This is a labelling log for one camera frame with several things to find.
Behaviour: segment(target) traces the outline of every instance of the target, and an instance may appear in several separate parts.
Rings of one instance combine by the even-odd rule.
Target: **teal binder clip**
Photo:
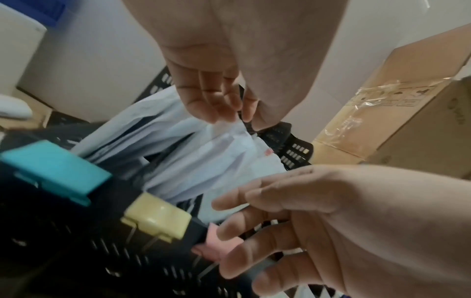
[[[5,151],[0,161],[18,171],[15,177],[82,206],[88,194],[111,178],[111,173],[46,140]]]

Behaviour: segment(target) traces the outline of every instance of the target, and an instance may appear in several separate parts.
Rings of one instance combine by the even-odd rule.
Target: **blue object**
[[[54,27],[70,0],[0,0],[43,25]]]
[[[89,206],[89,193],[111,174],[46,140],[0,154],[0,161],[18,171],[15,177],[60,197]]]

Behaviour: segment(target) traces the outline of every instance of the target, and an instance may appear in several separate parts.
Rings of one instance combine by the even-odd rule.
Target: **hand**
[[[221,240],[267,220],[220,263],[234,278],[274,252],[300,247],[253,282],[268,296],[326,284],[352,297],[467,297],[471,291],[471,182],[371,165],[309,166],[269,176],[213,201],[244,203]]]
[[[195,117],[277,124],[309,92],[347,0],[124,0]],[[240,101],[242,71],[247,82]]]

